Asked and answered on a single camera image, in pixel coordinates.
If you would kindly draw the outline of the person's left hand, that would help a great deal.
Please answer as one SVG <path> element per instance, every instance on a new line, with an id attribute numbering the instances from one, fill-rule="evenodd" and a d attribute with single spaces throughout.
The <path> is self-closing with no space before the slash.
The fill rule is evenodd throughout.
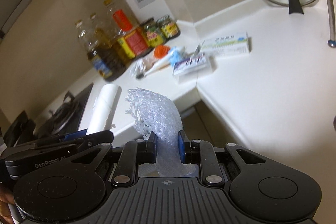
<path id="1" fill-rule="evenodd" d="M 14 204 L 13 194 L 2 184 L 0 187 L 1 223 L 14 224 L 9 204 Z"/>

